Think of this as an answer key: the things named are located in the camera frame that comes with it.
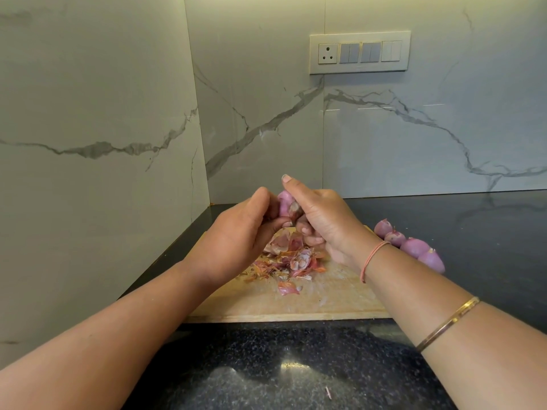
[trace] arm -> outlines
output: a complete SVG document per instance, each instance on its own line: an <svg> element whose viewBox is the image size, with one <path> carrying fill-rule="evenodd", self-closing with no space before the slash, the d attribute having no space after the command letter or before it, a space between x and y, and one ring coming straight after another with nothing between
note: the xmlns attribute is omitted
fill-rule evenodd
<svg viewBox="0 0 547 410"><path fill-rule="evenodd" d="M118 409L184 318L253 262L287 219L265 188L219 216L167 272L0 372L3 409Z"/></svg>
<svg viewBox="0 0 547 410"><path fill-rule="evenodd" d="M297 228L307 241L357 273L381 241L368 232L332 190L311 191L284 177L307 219ZM418 345L472 295L388 245L366 268L366 282ZM539 409L547 400L547 336L486 303L473 308L423 356L461 409Z"/></svg>

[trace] speckled granite surface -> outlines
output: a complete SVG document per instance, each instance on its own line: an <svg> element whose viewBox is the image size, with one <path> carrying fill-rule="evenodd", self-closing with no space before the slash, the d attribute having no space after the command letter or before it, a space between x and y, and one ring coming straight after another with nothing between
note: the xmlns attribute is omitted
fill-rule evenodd
<svg viewBox="0 0 547 410"><path fill-rule="evenodd" d="M547 191L348 203L365 224L388 217L407 236L430 241L448 279L547 332ZM183 259L227 207L209 208L128 291ZM154 357L125 409L455 408L392 320L180 331Z"/></svg>

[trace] white marble backsplash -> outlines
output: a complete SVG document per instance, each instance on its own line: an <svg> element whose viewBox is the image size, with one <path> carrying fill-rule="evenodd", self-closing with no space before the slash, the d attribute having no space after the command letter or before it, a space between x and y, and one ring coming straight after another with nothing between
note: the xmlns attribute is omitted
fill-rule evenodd
<svg viewBox="0 0 547 410"><path fill-rule="evenodd" d="M213 203L547 187L547 0L186 1ZM408 71L308 75L310 34L396 30Z"/></svg>
<svg viewBox="0 0 547 410"><path fill-rule="evenodd" d="M0 0L0 368L209 205L184 0Z"/></svg>

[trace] cutting board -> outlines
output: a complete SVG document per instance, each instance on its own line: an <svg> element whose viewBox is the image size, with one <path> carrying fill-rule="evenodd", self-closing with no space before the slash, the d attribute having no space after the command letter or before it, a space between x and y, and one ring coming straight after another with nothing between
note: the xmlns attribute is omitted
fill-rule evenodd
<svg viewBox="0 0 547 410"><path fill-rule="evenodd" d="M215 291L186 319L187 323L312 321L390 317L359 275L334 261L312 281L293 279L299 295L281 296L277 279L244 282L238 276Z"/></svg>

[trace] person's right arm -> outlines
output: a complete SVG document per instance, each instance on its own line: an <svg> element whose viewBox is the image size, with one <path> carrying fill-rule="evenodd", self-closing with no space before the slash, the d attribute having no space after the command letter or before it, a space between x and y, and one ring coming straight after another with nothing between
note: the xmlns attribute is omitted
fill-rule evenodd
<svg viewBox="0 0 547 410"><path fill-rule="evenodd" d="M304 209L297 227L326 241L333 259L359 273L381 241L332 190L283 185ZM390 245L374 255L366 283L418 345L472 298L465 289ZM547 336L484 302L428 346L423 356L460 409L541 409L547 403Z"/></svg>

